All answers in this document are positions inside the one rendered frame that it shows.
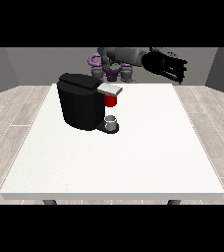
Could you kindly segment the pale grey machine lid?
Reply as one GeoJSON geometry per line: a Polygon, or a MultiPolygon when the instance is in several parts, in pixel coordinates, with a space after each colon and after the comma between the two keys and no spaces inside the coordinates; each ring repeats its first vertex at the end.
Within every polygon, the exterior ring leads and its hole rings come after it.
{"type": "Polygon", "coordinates": [[[123,89],[118,86],[114,86],[108,83],[102,83],[98,88],[97,91],[103,95],[112,95],[117,96],[123,89]]]}

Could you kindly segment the small grey cup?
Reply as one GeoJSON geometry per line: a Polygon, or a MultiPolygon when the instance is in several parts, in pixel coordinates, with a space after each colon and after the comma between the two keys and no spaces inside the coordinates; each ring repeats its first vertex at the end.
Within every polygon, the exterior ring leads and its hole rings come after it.
{"type": "Polygon", "coordinates": [[[114,115],[107,115],[104,118],[105,129],[108,131],[113,131],[117,127],[117,119],[114,115]]]}

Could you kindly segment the red pod holder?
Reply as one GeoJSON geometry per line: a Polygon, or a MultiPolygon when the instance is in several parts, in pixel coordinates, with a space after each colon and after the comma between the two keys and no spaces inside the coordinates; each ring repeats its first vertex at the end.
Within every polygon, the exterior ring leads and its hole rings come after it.
{"type": "Polygon", "coordinates": [[[104,96],[104,105],[107,107],[113,107],[117,104],[117,98],[113,95],[105,94],[104,96]]]}

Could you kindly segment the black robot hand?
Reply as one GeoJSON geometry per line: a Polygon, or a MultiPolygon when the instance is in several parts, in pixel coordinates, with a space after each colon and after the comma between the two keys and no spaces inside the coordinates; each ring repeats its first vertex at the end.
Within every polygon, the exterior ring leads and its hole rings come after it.
{"type": "Polygon", "coordinates": [[[142,57],[141,64],[146,71],[179,84],[182,84],[187,71],[186,60],[169,56],[154,49],[151,49],[142,57]]]}

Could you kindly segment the black coffee machine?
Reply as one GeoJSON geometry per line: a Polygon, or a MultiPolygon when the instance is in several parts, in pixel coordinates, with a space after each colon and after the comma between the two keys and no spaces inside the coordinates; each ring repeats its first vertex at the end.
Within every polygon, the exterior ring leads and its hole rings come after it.
{"type": "Polygon", "coordinates": [[[103,81],[89,75],[65,73],[59,78],[57,90],[64,120],[70,126],[86,131],[99,130],[107,134],[119,131],[105,129],[104,94],[97,91],[103,81]]]}

